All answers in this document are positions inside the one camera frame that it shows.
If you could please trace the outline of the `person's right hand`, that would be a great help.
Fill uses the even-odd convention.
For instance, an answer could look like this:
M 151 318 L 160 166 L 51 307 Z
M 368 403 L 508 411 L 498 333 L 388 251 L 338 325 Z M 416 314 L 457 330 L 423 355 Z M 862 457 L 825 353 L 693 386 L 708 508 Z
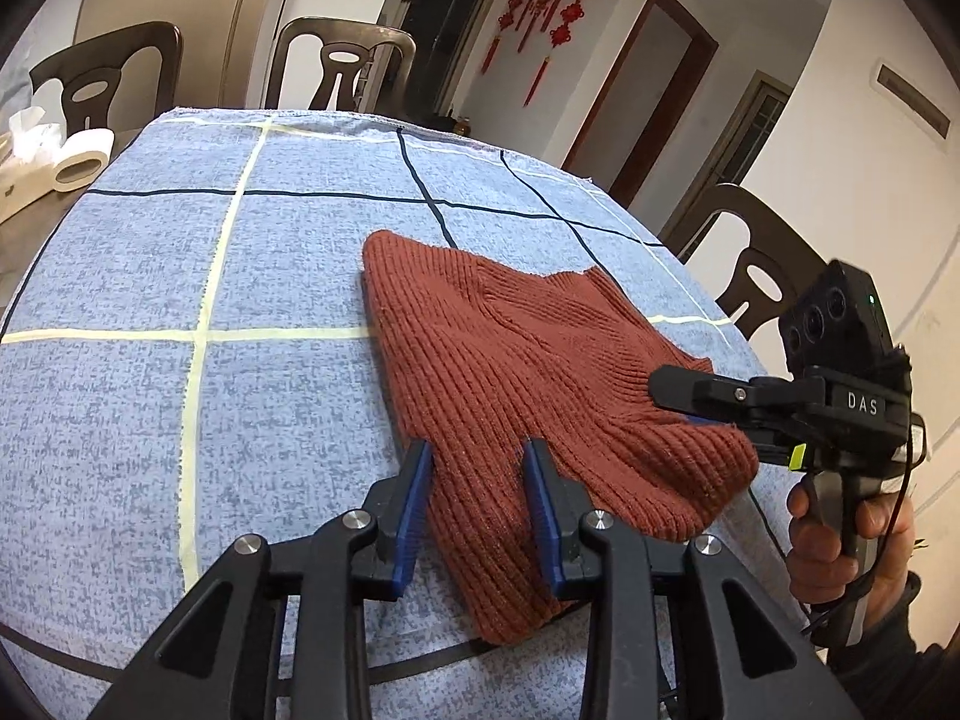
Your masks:
M 886 536 L 885 551 L 875 563 L 874 583 L 867 595 L 866 626 L 887 614 L 905 591 L 908 562 L 914 548 L 914 517 L 907 497 L 895 509 L 896 495 L 867 499 L 857 511 L 857 529 L 862 538 Z M 789 494 L 791 514 L 788 554 L 789 589 L 805 605 L 822 605 L 843 595 L 856 577 L 856 561 L 841 554 L 839 536 L 809 514 L 809 496 L 798 484 Z

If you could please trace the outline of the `dark jacket sleeve forearm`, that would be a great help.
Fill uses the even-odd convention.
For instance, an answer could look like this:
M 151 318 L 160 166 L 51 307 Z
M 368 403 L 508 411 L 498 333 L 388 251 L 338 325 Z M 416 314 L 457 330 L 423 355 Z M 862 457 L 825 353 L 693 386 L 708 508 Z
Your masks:
M 960 720 L 958 632 L 945 647 L 918 649 L 910 606 L 919 592 L 921 578 L 910 572 L 900 600 L 859 644 L 828 652 L 828 668 L 864 718 Z

